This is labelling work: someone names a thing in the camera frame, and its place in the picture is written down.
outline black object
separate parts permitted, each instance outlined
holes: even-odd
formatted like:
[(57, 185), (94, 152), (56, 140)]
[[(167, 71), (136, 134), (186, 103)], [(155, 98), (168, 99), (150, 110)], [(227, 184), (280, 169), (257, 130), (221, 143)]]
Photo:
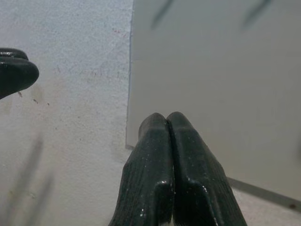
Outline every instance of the black object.
[(39, 70), (17, 49), (0, 48), (0, 99), (30, 87)]
[(246, 226), (222, 166), (187, 118), (155, 113), (140, 126), (109, 226), (158, 226), (172, 214), (176, 226)]

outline white board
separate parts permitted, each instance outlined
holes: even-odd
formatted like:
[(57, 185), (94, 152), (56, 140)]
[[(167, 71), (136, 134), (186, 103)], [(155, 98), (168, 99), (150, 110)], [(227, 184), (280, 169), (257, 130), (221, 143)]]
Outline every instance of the white board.
[(164, 4), (134, 5), (127, 144), (180, 111), (228, 177), (301, 200), (301, 2)]

